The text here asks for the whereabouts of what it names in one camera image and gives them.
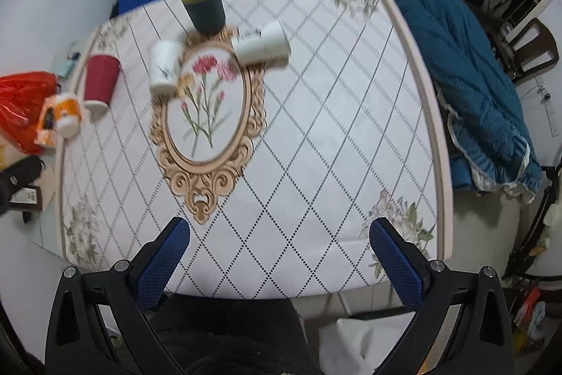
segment power strip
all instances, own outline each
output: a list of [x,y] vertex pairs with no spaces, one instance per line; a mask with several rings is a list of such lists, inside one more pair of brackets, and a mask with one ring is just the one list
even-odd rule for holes
[[560,135],[560,129],[558,128],[558,123],[556,122],[556,112],[552,101],[553,98],[548,92],[542,76],[535,77],[535,81],[537,82],[538,89],[541,92],[544,109],[546,109],[546,117],[549,119],[550,133],[553,137],[558,137]]

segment oval frame design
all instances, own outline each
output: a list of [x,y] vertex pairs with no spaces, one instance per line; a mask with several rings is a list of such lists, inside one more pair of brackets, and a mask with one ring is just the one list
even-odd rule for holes
[[[233,54],[230,39],[235,33],[233,28],[224,28],[214,37],[189,37],[184,60],[207,46],[220,47]],[[244,90],[242,115],[229,144],[209,161],[191,161],[180,153],[168,129],[168,103],[153,103],[150,138],[158,146],[158,165],[170,190],[185,197],[187,208],[199,224],[209,220],[220,195],[232,192],[254,153],[252,139],[265,128],[265,63],[240,68],[240,73]]]

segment blue blanket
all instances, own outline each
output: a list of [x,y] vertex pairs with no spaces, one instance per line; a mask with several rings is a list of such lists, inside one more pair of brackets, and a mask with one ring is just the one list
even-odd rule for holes
[[448,113],[452,140],[463,154],[461,161],[452,161],[453,185],[471,177],[479,190],[504,189],[532,200],[541,168],[521,103],[474,14],[462,0],[395,1]]

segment red cup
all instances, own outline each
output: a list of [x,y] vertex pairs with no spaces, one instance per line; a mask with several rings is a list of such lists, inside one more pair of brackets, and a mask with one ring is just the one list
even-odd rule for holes
[[121,63],[114,56],[98,54],[86,64],[84,107],[92,114],[103,115],[109,108]]

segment diamond pattern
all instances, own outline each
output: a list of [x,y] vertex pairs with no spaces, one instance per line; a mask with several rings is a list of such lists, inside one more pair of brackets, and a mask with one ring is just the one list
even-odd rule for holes
[[[366,20],[332,0],[223,2],[241,29],[279,19],[292,48],[288,68],[265,75],[266,130],[234,191],[201,226],[162,177],[148,137],[150,50],[193,25],[179,0],[160,0],[117,19],[123,73],[110,113],[67,143],[64,223],[85,196],[106,269],[183,216],[191,243],[168,284],[179,293],[266,299],[376,283],[359,232],[380,192],[416,202],[426,229],[438,208],[430,124],[390,17],[382,4]],[[437,241],[428,249],[435,257]]]

